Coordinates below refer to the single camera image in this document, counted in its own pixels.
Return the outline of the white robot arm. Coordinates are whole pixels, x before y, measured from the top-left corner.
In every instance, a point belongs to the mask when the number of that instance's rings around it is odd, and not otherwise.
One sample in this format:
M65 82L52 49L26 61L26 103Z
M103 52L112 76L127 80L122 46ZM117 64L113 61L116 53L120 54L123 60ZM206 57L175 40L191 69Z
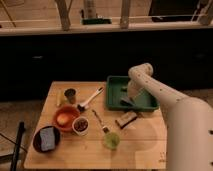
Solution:
M134 98L142 89L168 108L167 171L213 171L213 108L152 77L153 67L143 63L128 70L127 94Z

